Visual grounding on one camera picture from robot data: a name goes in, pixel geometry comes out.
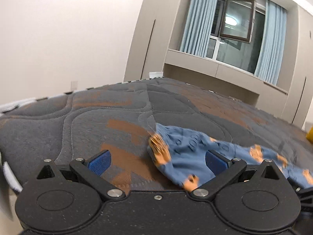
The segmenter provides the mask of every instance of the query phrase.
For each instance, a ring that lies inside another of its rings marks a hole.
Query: blue textured pad
[[[205,154],[205,163],[215,176],[228,169],[228,164],[210,151],[207,151]]]
[[[109,151],[104,152],[102,155],[94,159],[88,164],[88,169],[101,176],[103,172],[107,170],[111,165],[111,153]]]

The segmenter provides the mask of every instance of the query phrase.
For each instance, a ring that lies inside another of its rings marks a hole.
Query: white wall
[[[0,104],[121,82],[143,0],[0,0]]]

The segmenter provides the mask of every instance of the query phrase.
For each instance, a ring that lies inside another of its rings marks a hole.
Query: triangular cutout
[[[264,169],[262,177],[266,179],[279,180],[277,173],[275,172],[274,168],[270,165]]]
[[[55,175],[49,165],[44,166],[39,172],[37,179],[53,178]]]

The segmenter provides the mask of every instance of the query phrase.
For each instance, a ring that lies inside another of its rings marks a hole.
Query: floor
[[[15,201],[16,195],[12,192],[10,193],[10,204],[13,220],[10,220],[4,213],[0,212],[0,235],[17,235],[23,230],[14,211]]]

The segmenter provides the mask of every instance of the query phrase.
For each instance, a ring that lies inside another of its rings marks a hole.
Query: brown window frame
[[[246,2],[251,2],[251,4],[252,4],[251,13],[250,13],[250,24],[249,24],[249,28],[248,28],[247,38],[243,38],[243,37],[239,37],[239,36],[235,36],[235,35],[223,34],[223,30],[225,28],[226,11],[227,11],[227,7],[228,7],[230,1],[246,1]],[[222,26],[221,26],[220,33],[219,33],[220,38],[251,43],[254,21],[255,21],[255,9],[256,9],[256,1],[255,0],[226,0],[224,12],[223,12],[223,17],[222,17]]]

